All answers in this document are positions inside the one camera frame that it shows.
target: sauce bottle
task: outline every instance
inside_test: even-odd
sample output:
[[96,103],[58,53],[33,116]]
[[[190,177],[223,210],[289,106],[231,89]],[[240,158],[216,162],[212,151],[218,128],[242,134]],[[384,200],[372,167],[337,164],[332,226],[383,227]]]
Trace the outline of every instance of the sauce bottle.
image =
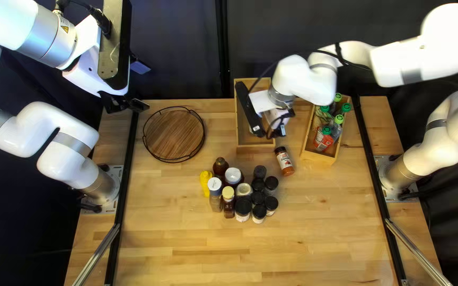
[[229,168],[229,163],[227,163],[224,158],[218,157],[215,160],[215,163],[213,163],[213,173],[215,174],[215,177],[222,180],[227,168]]
[[224,217],[234,217],[234,189],[230,186],[224,187],[222,190],[222,197],[224,198]]
[[333,138],[330,136],[331,128],[329,126],[318,127],[315,135],[314,146],[318,152],[323,152],[328,146],[333,144]]

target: bottle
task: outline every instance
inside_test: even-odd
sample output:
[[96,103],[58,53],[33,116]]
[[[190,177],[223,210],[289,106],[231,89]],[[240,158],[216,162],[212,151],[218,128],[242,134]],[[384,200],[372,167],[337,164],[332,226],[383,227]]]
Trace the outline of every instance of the bottle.
[[337,139],[340,137],[340,134],[342,133],[342,122],[344,122],[344,116],[343,115],[337,115],[333,119],[333,127],[331,128],[331,137],[333,138],[333,142],[337,142]]
[[265,186],[265,194],[267,195],[275,195],[275,192],[277,191],[278,187],[278,179],[274,176],[270,176],[266,178],[264,181],[264,186]]
[[224,217],[234,217],[234,189],[230,186],[222,189],[222,197],[224,198]]
[[293,164],[291,163],[289,154],[287,153],[287,150],[285,149],[285,147],[284,146],[277,147],[275,148],[274,152],[275,152],[275,156],[277,156],[278,164],[280,165],[280,168],[282,169],[282,175],[287,177],[287,176],[294,174]]
[[252,212],[252,203],[248,199],[239,199],[234,206],[236,220],[245,222],[250,218]]
[[266,217],[266,207],[264,205],[257,205],[252,210],[252,221],[257,224],[262,224]]
[[231,186],[233,188],[236,188],[236,186],[238,186],[239,183],[243,183],[243,181],[245,180],[240,169],[234,167],[228,168],[226,170],[225,178],[226,186]]
[[333,144],[333,138],[330,136],[331,128],[329,126],[318,127],[314,139],[315,150],[323,152],[328,146]]
[[202,187],[202,192],[205,198],[210,196],[210,189],[208,188],[208,180],[211,179],[212,177],[213,177],[213,174],[210,171],[202,171],[200,173],[200,185]]
[[266,207],[266,215],[271,216],[278,207],[278,200],[274,196],[269,196],[264,199],[264,205]]
[[258,165],[254,168],[254,179],[255,178],[260,178],[264,179],[266,177],[266,167],[262,165]]
[[247,183],[241,183],[236,187],[236,201],[239,201],[241,198],[250,199],[252,194],[252,187]]
[[227,163],[224,158],[218,157],[215,160],[215,163],[213,163],[213,173],[215,174],[215,177],[222,180],[227,168],[229,168],[229,163]]
[[337,115],[345,116],[345,114],[348,113],[350,110],[351,110],[351,103],[346,102],[342,105],[342,107],[340,107],[339,110],[337,110],[337,112],[335,112],[333,116],[337,116]]
[[333,114],[335,112],[335,109],[337,108],[337,102],[340,102],[342,99],[342,94],[336,93],[335,98],[333,99],[333,102],[330,104],[330,110],[328,111],[329,114]]
[[222,211],[222,181],[213,177],[208,180],[208,188],[210,189],[211,210],[219,213]]

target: wooden box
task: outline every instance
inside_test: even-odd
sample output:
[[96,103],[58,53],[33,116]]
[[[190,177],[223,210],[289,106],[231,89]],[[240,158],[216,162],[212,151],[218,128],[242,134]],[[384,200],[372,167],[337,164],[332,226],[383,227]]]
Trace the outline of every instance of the wooden box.
[[[236,82],[242,81],[247,89],[249,89],[257,78],[235,78],[234,85]],[[271,78],[263,77],[258,84],[254,87],[252,92],[258,92],[267,90],[270,87]],[[243,107],[238,102],[238,96],[236,95],[236,89],[234,90],[234,109],[236,118],[236,153],[269,153],[275,149],[275,139],[266,139],[265,137],[259,138],[250,132],[247,117]],[[268,122],[263,120],[263,126],[265,130],[268,129]]]
[[[342,95],[342,99],[337,102],[336,110],[342,106],[342,104],[349,102],[351,97]],[[312,127],[312,121],[315,117],[315,105],[312,106],[312,110],[310,111],[310,119],[307,125],[307,131],[305,134],[305,140],[303,141],[303,147],[301,149],[300,158],[301,159],[308,159],[313,160],[320,163],[326,163],[328,165],[332,165],[337,160],[338,155],[338,148],[340,147],[340,142],[342,141],[342,136],[344,135],[344,125],[346,124],[346,117],[344,118],[344,122],[342,122],[342,133],[338,138],[337,142],[335,142],[332,146],[329,146],[325,152],[317,152],[314,146],[314,138],[315,138],[315,130],[310,130]]]

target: jar lid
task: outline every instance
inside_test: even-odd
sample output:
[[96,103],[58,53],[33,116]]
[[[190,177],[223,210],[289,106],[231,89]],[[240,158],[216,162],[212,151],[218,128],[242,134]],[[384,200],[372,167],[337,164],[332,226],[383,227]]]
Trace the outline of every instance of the jar lid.
[[340,93],[337,92],[337,93],[335,94],[335,98],[333,99],[333,101],[339,102],[341,99],[342,99],[342,94],[340,94]]
[[247,215],[252,211],[252,203],[246,198],[240,198],[236,201],[234,210],[240,215]]
[[254,177],[264,179],[264,177],[266,177],[266,167],[262,165],[256,166],[254,168]]
[[224,187],[224,189],[222,190],[222,196],[226,199],[231,199],[232,197],[234,197],[234,189],[230,186]]
[[274,196],[269,196],[264,199],[264,205],[266,209],[273,211],[278,207],[278,200]]
[[336,124],[342,124],[342,122],[344,122],[344,115],[337,115],[335,116],[335,119],[334,119],[335,123]]
[[349,112],[349,110],[351,110],[351,103],[349,102],[346,102],[342,105],[342,112]]
[[241,171],[238,168],[228,168],[226,170],[226,182],[229,184],[236,184],[241,180]]
[[278,187],[278,179],[274,176],[270,176],[266,178],[264,185],[269,190],[275,190]]
[[254,192],[250,196],[252,202],[256,205],[262,205],[264,203],[264,193],[262,192]]
[[264,180],[261,178],[255,178],[252,180],[252,189],[254,189],[255,192],[260,192],[264,190]]
[[331,128],[329,126],[325,126],[325,127],[322,128],[321,132],[324,135],[330,135],[331,134]]
[[252,210],[252,214],[254,214],[255,218],[264,218],[266,216],[266,207],[263,205],[257,205]]
[[208,180],[208,189],[210,191],[219,191],[222,188],[222,181],[217,177]]
[[241,183],[236,187],[236,195],[248,195],[252,192],[252,187],[247,183]]

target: cayenne pepper jar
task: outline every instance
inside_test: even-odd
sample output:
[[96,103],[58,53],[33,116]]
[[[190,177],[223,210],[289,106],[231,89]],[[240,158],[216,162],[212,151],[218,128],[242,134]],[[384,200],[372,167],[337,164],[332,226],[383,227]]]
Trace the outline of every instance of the cayenne pepper jar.
[[277,147],[275,149],[275,156],[277,156],[278,164],[282,169],[282,174],[284,176],[290,176],[294,174],[293,164],[289,158],[289,154],[285,150],[284,146]]

